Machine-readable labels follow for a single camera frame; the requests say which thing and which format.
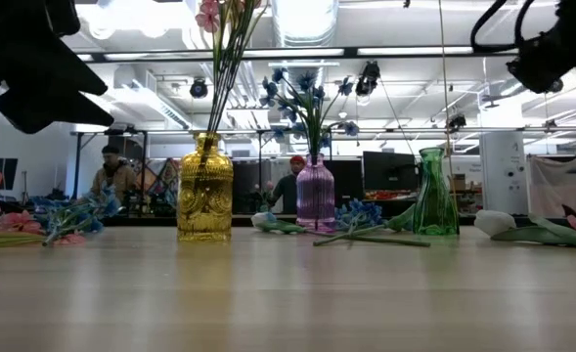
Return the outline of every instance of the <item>glass bottle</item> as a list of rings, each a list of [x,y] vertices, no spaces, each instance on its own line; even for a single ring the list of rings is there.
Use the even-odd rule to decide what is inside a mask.
[[[323,155],[307,156],[307,165],[296,178],[296,223],[308,230],[333,232],[335,180],[323,164]]]
[[[414,233],[417,235],[456,235],[459,216],[442,176],[441,148],[421,150],[421,193],[414,209]]]
[[[218,152],[217,134],[195,136],[197,149],[181,159],[177,240],[224,242],[231,239],[233,163]],[[205,141],[210,140],[210,147]]]

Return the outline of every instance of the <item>red cap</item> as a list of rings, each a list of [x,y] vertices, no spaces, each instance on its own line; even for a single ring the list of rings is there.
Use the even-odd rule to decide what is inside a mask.
[[[305,159],[300,155],[295,155],[289,160],[289,163],[293,163],[293,162],[305,163]]]

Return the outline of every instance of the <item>man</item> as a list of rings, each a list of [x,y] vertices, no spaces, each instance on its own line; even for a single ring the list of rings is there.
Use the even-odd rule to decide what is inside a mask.
[[[94,177],[94,183],[90,190],[94,194],[101,191],[101,185],[107,182],[108,186],[115,185],[115,196],[118,200],[124,200],[124,193],[135,189],[135,172],[126,161],[120,159],[120,150],[113,146],[104,146],[103,168]]]
[[[305,160],[301,156],[293,156],[289,160],[291,174],[282,178],[272,194],[272,203],[275,204],[280,197],[284,198],[284,214],[296,213],[296,176],[305,167]]]

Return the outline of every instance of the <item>wooden table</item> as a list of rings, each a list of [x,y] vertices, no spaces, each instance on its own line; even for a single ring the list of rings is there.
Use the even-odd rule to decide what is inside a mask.
[[[0,249],[0,352],[576,352],[576,249],[109,228]]]

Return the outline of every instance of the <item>yellow glass vase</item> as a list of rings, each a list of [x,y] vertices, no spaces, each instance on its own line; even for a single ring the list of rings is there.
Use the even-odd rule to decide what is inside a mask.
[[[204,150],[210,137],[211,148]],[[177,212],[179,242],[231,239],[233,163],[218,152],[217,134],[196,136],[197,149],[181,159]]]

